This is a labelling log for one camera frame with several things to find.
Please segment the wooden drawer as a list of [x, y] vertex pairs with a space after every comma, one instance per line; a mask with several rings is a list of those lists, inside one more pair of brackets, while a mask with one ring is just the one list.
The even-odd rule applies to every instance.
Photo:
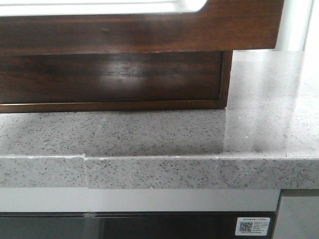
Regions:
[[192, 13], [8, 16], [1, 55], [273, 49], [281, 0], [209, 0]]
[[2, 103], [207, 100], [221, 52], [3, 56]]

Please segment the dark wooden drawer cabinet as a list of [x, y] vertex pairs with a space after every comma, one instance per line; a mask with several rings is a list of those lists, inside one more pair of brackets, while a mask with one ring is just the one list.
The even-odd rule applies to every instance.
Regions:
[[232, 51], [217, 51], [222, 54], [219, 96], [207, 100], [130, 100], [62, 103], [2, 103], [2, 113], [82, 112], [82, 111], [134, 111], [177, 109], [223, 109], [227, 106]]

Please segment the black glass appliance door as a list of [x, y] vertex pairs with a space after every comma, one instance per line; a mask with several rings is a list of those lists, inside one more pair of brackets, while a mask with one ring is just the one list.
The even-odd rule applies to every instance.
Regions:
[[[266, 236], [236, 236], [238, 217], [271, 218]], [[2, 239], [270, 239], [274, 212], [1, 213]]]

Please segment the white QR code sticker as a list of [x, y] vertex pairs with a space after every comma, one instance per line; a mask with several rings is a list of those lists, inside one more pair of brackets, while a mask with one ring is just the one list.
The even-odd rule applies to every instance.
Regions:
[[238, 217], [235, 229], [236, 236], [266, 236], [271, 218]]

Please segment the white pleated curtain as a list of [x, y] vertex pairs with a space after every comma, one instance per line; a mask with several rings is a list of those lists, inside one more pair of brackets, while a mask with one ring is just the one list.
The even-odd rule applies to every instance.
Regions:
[[286, 0], [276, 51], [316, 52], [319, 49], [319, 2]]

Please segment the grey cabinet panel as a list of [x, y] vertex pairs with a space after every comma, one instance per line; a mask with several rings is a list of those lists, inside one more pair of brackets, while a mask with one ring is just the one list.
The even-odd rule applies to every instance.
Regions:
[[318, 196], [282, 197], [273, 238], [317, 239], [318, 237]]

